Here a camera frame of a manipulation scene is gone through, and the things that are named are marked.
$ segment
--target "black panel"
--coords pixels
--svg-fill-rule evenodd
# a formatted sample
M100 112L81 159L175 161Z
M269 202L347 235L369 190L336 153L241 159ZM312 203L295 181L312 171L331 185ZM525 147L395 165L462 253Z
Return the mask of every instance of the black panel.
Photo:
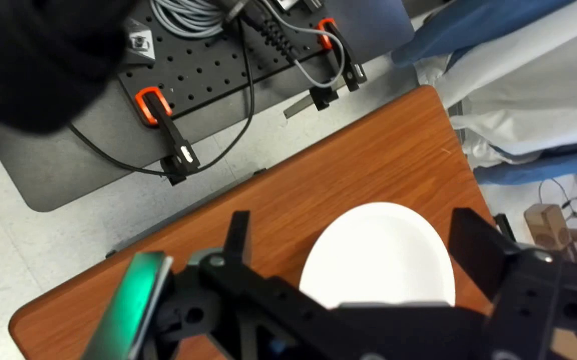
M300 6L282 11L282 15L287 22L307 27L312 26L310 19L321 17L308 15ZM119 74L119 80L131 97L146 85L161 85L175 116L180 116L246 85L236 27L226 27L219 37L178 37L157 22L148 0L141 3L133 17L153 29L157 63L131 67ZM321 52L316 36L282 29L297 46L300 58L310 58ZM244 26L244 34L255 82L291 66L263 34L249 26Z

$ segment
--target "wooden table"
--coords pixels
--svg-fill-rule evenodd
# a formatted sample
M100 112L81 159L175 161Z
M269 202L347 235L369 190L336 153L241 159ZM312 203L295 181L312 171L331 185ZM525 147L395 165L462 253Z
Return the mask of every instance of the wooden table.
M253 268L297 283L307 253L327 224L345 209L375 200L417 209L444 239L452 207L467 205L488 217L433 87L418 87L375 110L27 303L13 316L10 334L27 358L79 358L135 251L164 249L175 256L178 271L192 251L224 241L235 209L253 211ZM456 264L454 278L456 303L484 312L484 296ZM198 353L207 351L192 345L194 358L204 358Z

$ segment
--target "screw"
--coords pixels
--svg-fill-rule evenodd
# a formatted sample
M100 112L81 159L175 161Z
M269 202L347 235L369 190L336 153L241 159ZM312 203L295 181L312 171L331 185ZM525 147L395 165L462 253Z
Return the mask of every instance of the screw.
M375 351L366 351L366 353L360 355L360 360L385 360L385 355L375 353Z
M146 41L144 36L135 36L133 37L133 49L146 52L146 49L150 49L150 43Z
M532 251L532 256L541 261L552 261L552 256L548 251Z
M223 256L211 256L209 264L221 268L226 264L226 259Z

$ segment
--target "white cloth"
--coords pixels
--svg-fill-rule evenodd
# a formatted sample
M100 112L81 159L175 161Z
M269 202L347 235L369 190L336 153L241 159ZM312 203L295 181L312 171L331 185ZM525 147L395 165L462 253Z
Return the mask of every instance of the white cloth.
M454 128L469 128L508 153L577 144L577 2L472 47L448 71L421 62L448 107L462 102Z

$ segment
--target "tiled floor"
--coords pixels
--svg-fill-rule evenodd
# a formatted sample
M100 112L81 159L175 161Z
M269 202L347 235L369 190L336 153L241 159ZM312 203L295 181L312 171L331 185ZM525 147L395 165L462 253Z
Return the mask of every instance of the tiled floor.
M13 312L31 298L100 261L122 239L259 168L280 161L391 99L397 91L391 62L379 58L366 69L375 80L327 112L307 110L287 122L280 112L293 103L291 99L263 112L251 134L224 161L177 187L161 178L133 174L65 207L40 213L27 207L0 165L0 358L21 358L7 326ZM233 126L200 142L198 153L212 158L236 130L239 126ZM572 178L566 178L563 183L567 192L577 192ZM536 185L486 185L484 195L493 211L507 211L520 227L518 213L536 200Z

